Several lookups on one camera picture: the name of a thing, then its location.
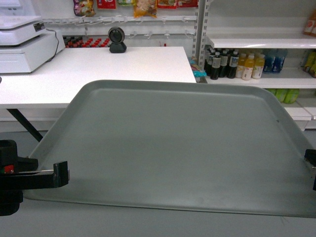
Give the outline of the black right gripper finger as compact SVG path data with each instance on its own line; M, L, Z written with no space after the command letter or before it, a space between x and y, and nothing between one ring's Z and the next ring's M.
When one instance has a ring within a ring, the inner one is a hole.
M315 149L306 149L304 160L307 163L308 168L311 172L311 178L313 180L313 190L316 190L316 150Z

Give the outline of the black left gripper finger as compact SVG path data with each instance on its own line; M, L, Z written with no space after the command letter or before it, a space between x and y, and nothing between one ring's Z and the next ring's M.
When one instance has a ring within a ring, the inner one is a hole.
M67 161L55 163L52 170L21 172L14 178L17 190L59 188L67 185L69 180Z

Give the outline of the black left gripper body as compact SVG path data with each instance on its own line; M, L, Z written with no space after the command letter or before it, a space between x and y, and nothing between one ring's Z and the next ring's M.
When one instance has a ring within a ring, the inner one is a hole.
M35 171L37 159L20 157L17 143L13 140L0 141L0 215L9 216L19 210L23 202L23 191L13 179L22 172Z

